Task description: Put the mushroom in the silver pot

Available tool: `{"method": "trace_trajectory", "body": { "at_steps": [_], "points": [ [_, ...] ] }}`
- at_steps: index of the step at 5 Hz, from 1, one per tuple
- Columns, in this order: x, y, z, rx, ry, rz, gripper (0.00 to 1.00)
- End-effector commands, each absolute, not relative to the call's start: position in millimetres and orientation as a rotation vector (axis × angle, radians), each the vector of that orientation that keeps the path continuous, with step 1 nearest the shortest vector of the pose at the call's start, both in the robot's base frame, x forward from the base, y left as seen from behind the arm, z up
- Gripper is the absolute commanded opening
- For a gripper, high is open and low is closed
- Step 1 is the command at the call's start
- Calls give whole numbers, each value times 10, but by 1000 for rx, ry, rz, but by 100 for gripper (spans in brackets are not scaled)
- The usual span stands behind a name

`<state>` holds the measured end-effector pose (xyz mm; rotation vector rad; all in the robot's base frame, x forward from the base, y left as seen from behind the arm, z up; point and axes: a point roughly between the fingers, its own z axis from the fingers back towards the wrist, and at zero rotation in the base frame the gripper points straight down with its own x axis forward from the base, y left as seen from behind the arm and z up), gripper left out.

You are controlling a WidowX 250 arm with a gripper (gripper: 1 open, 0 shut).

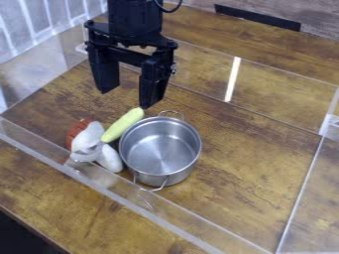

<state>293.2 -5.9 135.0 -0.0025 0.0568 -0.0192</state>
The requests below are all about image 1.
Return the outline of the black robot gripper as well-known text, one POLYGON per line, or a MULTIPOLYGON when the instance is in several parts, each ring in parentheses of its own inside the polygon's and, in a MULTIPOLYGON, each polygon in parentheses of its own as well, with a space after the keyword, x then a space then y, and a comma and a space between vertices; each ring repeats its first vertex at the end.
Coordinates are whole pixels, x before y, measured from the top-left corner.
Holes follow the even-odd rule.
POLYGON ((142 109, 149 108, 164 97, 177 43, 158 32, 126 37, 114 35, 106 23, 93 20, 86 21, 83 27, 87 33, 85 51, 95 89, 105 94, 118 87, 118 63, 141 67, 138 105, 142 109))

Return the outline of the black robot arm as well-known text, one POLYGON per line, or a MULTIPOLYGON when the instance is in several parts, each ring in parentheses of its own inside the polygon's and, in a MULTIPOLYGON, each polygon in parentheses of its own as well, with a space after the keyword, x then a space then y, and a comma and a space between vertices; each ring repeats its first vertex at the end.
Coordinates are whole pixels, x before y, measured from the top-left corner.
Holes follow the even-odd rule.
POLYGON ((138 106, 149 108, 164 97, 174 73, 177 43, 161 35, 162 0, 106 0, 106 23, 83 22, 85 51, 95 89, 107 93, 119 85, 118 64, 140 68, 138 106))

